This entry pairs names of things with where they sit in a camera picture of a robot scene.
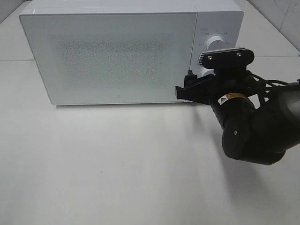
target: microwave oven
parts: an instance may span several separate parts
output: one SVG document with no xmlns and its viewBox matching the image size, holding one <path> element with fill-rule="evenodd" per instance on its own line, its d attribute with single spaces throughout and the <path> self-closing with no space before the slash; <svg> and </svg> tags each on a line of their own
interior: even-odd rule
<svg viewBox="0 0 300 225">
<path fill-rule="evenodd" d="M 54 105 L 170 103 L 199 56 L 235 47 L 233 0 L 33 0 L 20 14 Z"/>
</svg>

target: warning label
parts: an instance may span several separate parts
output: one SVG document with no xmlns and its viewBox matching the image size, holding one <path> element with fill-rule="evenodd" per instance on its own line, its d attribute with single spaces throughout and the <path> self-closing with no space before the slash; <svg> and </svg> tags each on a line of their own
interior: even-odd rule
<svg viewBox="0 0 300 225">
<path fill-rule="evenodd" d="M 247 97 L 245 95 L 243 95 L 241 93 L 237 93 L 237 92 L 228 93 L 226 95 L 223 95 L 221 98 L 219 98 L 218 102 L 221 105 L 221 104 L 227 102 L 229 99 L 232 99 L 232 98 L 247 98 Z"/>
</svg>

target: white table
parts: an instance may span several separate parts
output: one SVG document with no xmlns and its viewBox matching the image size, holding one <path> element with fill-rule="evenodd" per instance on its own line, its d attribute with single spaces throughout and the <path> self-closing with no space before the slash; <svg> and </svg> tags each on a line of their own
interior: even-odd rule
<svg viewBox="0 0 300 225">
<path fill-rule="evenodd" d="M 256 165 L 223 154 L 209 106 L 55 107 L 21 50 L 0 61 L 1 225 L 300 223 L 300 145 Z M 292 82 L 299 64 L 249 69 Z"/>
</svg>

